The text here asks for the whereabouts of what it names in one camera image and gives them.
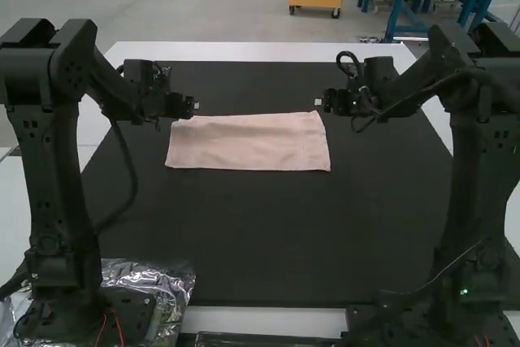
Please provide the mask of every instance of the gray floor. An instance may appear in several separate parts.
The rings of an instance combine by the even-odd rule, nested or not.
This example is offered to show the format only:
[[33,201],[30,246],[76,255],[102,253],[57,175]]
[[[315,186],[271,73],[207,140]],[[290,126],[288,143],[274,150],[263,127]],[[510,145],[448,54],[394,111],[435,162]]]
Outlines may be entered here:
[[[493,10],[510,18],[514,1],[496,0]],[[57,26],[90,18],[98,26],[97,45],[106,51],[117,41],[352,42],[380,37],[388,14],[362,14],[356,0],[344,0],[340,20],[314,10],[291,17],[287,0],[0,0],[0,33],[21,17],[45,17]],[[15,145],[0,113],[0,146]]]

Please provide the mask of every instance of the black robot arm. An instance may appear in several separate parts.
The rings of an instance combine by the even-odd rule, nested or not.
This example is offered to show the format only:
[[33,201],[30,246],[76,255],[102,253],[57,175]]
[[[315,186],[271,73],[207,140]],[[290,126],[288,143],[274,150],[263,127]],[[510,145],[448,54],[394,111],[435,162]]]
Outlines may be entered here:
[[[360,128],[353,126],[357,132],[409,117],[437,96],[450,113],[453,133],[448,218],[429,280],[409,293],[376,293],[377,314],[344,339],[353,347],[387,345],[380,334],[374,341],[383,326],[409,341],[418,324],[430,333],[404,345],[464,344],[482,334],[508,298],[504,227],[506,204],[520,179],[520,39],[502,24],[480,25],[471,36],[453,25],[433,27],[429,43],[430,50],[400,76],[392,58],[360,64],[352,53],[341,52],[336,62],[348,77],[346,88],[323,94],[324,111],[368,118]],[[344,56],[353,64],[342,63]],[[405,310],[425,301],[424,317],[419,313],[410,322],[415,312]]]
[[[19,338],[88,340],[108,305],[153,301],[100,289],[98,227],[86,211],[76,146],[78,103],[91,96],[122,139],[116,121],[189,119],[195,102],[170,91],[169,69],[155,62],[126,60],[116,71],[96,48],[96,33],[90,20],[69,20],[56,30],[48,20],[26,19],[0,37],[0,103],[22,152],[31,208],[24,264],[0,288],[9,293],[25,277],[32,285],[32,306],[15,327]],[[121,312],[135,313],[130,306]]]

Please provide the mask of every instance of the black cable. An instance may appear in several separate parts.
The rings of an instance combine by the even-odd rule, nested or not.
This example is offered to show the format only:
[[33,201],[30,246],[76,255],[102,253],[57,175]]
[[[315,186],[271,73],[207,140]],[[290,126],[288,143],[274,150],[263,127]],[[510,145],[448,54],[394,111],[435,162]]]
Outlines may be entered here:
[[124,140],[123,133],[121,132],[121,128],[118,123],[113,119],[110,120],[110,125],[114,130],[115,138],[119,144],[119,148],[121,149],[121,153],[123,154],[124,164],[130,174],[130,194],[128,199],[118,208],[113,210],[107,217],[99,221],[94,226],[94,231],[98,235],[105,229],[113,226],[117,220],[121,217],[121,215],[126,212],[133,205],[134,201],[137,198],[137,192],[139,190],[138,181],[137,181],[137,172],[136,168],[133,165],[132,156],[130,155],[130,150],[128,149],[127,142]]
[[452,271],[458,263],[473,249],[478,247],[482,240],[477,241],[460,255],[456,256],[455,259],[448,264],[448,266],[444,267],[436,276],[434,276],[431,280],[428,280],[422,287],[414,290],[410,293],[396,293],[391,291],[384,291],[384,293],[395,293],[401,295],[402,301],[398,306],[389,306],[388,308],[382,309],[378,314],[368,319],[364,323],[362,323],[361,327],[357,327],[357,329],[348,332],[345,336],[341,338],[341,342],[338,344],[340,346],[346,347],[349,343],[355,340],[355,337],[359,334],[367,333],[381,327],[383,324],[391,321],[395,317],[397,317],[400,313],[402,313],[407,307],[412,306],[423,298],[427,297],[432,290],[436,287],[436,281],[441,280],[446,274]]
[[375,117],[370,118],[367,120],[360,128],[356,128],[356,119],[359,117],[352,117],[350,120],[350,128],[355,133],[361,133],[364,132],[369,126],[371,126],[375,122]]
[[347,69],[347,67],[344,67],[343,66],[343,63],[341,62],[341,59],[343,57],[348,57],[349,59],[352,60],[352,62],[354,63],[355,67],[356,67],[356,72],[357,72],[357,78],[359,79],[359,81],[361,82],[361,85],[365,85],[365,76],[364,76],[364,73],[363,73],[363,67],[361,65],[361,63],[359,62],[358,58],[356,57],[356,55],[354,53],[352,53],[351,51],[349,50],[342,50],[340,53],[338,53],[338,55],[336,56],[336,66],[347,76],[349,77],[356,77],[351,71],[349,71]]
[[28,279],[25,261],[18,267],[15,274],[0,287],[0,302],[21,289],[22,283]]
[[401,109],[403,106],[409,105],[410,102],[415,102],[419,107],[433,95],[441,93],[444,89],[453,87],[464,79],[475,80],[482,85],[488,85],[494,90],[497,90],[502,94],[503,97],[505,97],[503,99],[505,105],[512,112],[520,114],[520,97],[518,95],[515,96],[515,93],[511,92],[512,89],[498,81],[489,72],[476,67],[468,67],[461,69],[459,72],[447,76],[444,79],[437,81],[433,85],[425,89],[421,89],[417,93],[414,93],[409,97],[399,101],[395,105],[390,106],[387,110],[380,113],[377,120],[381,121],[391,118],[395,111],[399,111],[399,109]]

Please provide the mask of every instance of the black mat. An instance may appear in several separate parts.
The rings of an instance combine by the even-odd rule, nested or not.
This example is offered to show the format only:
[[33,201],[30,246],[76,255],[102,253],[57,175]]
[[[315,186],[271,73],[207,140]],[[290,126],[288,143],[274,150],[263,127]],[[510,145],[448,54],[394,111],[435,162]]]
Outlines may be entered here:
[[[324,63],[172,66],[172,89],[199,99],[200,115],[309,111],[344,83]],[[417,288],[444,224],[449,152],[422,113],[363,134],[349,119],[322,118],[330,173],[173,170],[164,167],[169,121],[161,132],[123,126],[140,192],[124,223],[103,234],[103,256],[190,259],[194,305],[344,307],[377,288]],[[94,220],[126,198],[113,134],[83,178]]]

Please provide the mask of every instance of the crumpled foil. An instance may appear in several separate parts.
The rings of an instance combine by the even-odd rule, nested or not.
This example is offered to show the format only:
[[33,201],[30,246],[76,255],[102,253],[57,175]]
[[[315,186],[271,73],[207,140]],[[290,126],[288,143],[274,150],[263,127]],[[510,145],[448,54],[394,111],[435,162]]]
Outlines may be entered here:
[[[157,304],[143,347],[176,344],[186,306],[195,286],[195,273],[187,262],[172,267],[151,267],[125,259],[102,260],[102,287],[132,288],[154,295]],[[70,347],[46,340],[21,341],[13,336],[15,324],[31,305],[29,288],[0,302],[0,347]]]

